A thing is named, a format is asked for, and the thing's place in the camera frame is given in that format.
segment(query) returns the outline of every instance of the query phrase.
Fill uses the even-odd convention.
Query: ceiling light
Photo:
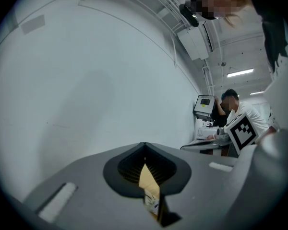
[[[261,93],[263,93],[264,91],[260,91],[260,92],[255,92],[255,93],[250,93],[250,95],[252,95],[252,94],[261,94]]]
[[[242,74],[246,74],[246,73],[251,73],[253,72],[254,69],[248,69],[248,70],[244,70],[244,71],[237,71],[237,72],[234,72],[234,73],[229,73],[227,74],[227,77],[230,78],[230,77],[234,77],[234,76],[238,76],[238,75],[242,75]]]

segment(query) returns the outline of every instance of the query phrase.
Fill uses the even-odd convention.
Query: ceiling
[[[175,32],[183,30],[187,25],[174,17],[173,12],[168,12],[164,4],[159,0],[131,0],[140,4],[150,13],[155,12],[170,27],[173,28],[181,23],[181,27]],[[263,91],[271,82],[268,71],[266,53],[264,49],[264,34],[261,27],[261,17],[257,15],[254,8],[246,7],[239,13],[238,17],[232,17],[234,28],[224,20],[206,22],[209,28],[209,37],[213,44],[213,52],[209,53],[208,63],[212,72],[215,85],[215,94],[221,95],[228,88],[233,88],[240,95],[240,98],[249,97],[251,92]],[[218,40],[212,23],[215,24],[219,37],[223,61],[223,78],[221,70],[221,54],[219,52]],[[203,62],[194,61],[194,67],[201,68]],[[227,78],[228,73],[239,70],[254,68],[253,73]]]

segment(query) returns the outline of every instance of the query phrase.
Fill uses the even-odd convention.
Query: white shirt
[[[269,128],[260,113],[248,102],[240,102],[236,112],[235,110],[231,110],[227,118],[227,124],[243,113],[246,113],[250,118],[259,136]]]
[[[288,26],[287,26],[285,21],[284,21],[284,27],[285,27],[284,28],[285,29],[285,38],[286,38],[286,42],[288,44]],[[288,55],[288,45],[285,47],[285,51]],[[288,67],[288,57],[283,57],[281,55],[278,55],[277,63],[275,62],[274,73],[271,72],[271,68],[269,67],[269,72],[271,74],[272,81],[274,81],[276,78],[278,78],[280,75],[282,75],[287,67]],[[279,124],[278,124],[278,122],[277,122],[277,120],[273,114],[272,109],[271,109],[267,124],[269,126],[272,126],[275,130],[278,130],[280,128]]]

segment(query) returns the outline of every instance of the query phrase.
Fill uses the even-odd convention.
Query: curved white wall
[[[248,98],[242,98],[242,99],[240,98],[240,100],[252,104],[253,107],[255,107],[256,110],[261,114],[263,119],[265,121],[268,121],[271,109],[270,104],[264,98],[263,94],[250,95]]]
[[[19,200],[78,158],[194,136],[199,87],[164,26],[125,0],[79,1],[42,8],[26,21],[45,26],[0,45],[0,179]]]

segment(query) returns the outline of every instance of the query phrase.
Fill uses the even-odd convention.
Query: person
[[[236,91],[228,89],[222,96],[222,105],[225,110],[230,110],[230,114],[227,118],[227,124],[235,119],[238,115],[246,113],[254,125],[258,135],[264,133],[269,126],[265,120],[261,117],[260,113],[248,102],[240,102]],[[206,140],[215,139],[216,135],[210,135]]]
[[[214,119],[213,127],[224,127],[227,122],[227,118],[230,114],[230,111],[223,110],[223,104],[220,102],[219,98],[215,96],[216,106],[213,110],[211,117]]]
[[[235,16],[234,13],[246,6],[254,7],[262,18],[264,46],[272,81],[285,71],[288,65],[288,0],[188,0],[185,5],[207,20],[224,18],[231,26],[230,18]],[[272,109],[267,124],[269,128],[255,143],[258,144],[263,137],[280,128]]]

